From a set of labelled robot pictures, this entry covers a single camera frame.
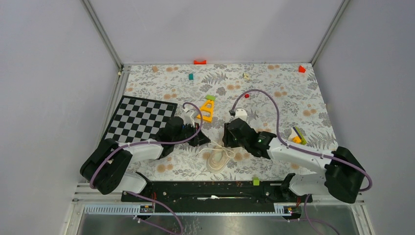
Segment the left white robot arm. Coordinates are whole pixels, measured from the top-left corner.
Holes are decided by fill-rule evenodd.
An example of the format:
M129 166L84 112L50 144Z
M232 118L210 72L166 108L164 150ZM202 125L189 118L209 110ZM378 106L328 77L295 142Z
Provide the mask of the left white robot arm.
M210 142L199 124L185 124L182 118L172 117L164 128L145 141L118 143L113 139L102 140L81 166L80 174L103 195L113 191L131 191L138 200L146 201L151 197L152 189L143 176L127 172L130 164L164 158L180 143L197 147Z

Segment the beige sneaker with laces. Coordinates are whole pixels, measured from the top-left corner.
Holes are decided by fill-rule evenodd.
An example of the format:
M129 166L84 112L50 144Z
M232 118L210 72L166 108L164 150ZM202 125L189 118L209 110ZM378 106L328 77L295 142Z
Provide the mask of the beige sneaker with laces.
M230 148L224 147L216 142L211 142L210 144L213 145L212 148L203 148L198 152L198 155L210 150L210 156L206 161L206 168L211 173L219 173L224 169L228 161L235 158L236 153Z

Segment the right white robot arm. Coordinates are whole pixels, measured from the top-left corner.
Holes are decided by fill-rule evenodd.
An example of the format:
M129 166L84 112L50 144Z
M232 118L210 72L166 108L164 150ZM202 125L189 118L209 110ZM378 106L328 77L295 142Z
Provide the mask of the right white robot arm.
M290 162L310 170L310 174L285 177L280 194L288 202L314 194L331 195L353 204L367 176L362 165L345 147L327 151L286 142L277 134L256 132L239 118L225 123L223 143L230 148L242 147L255 157Z

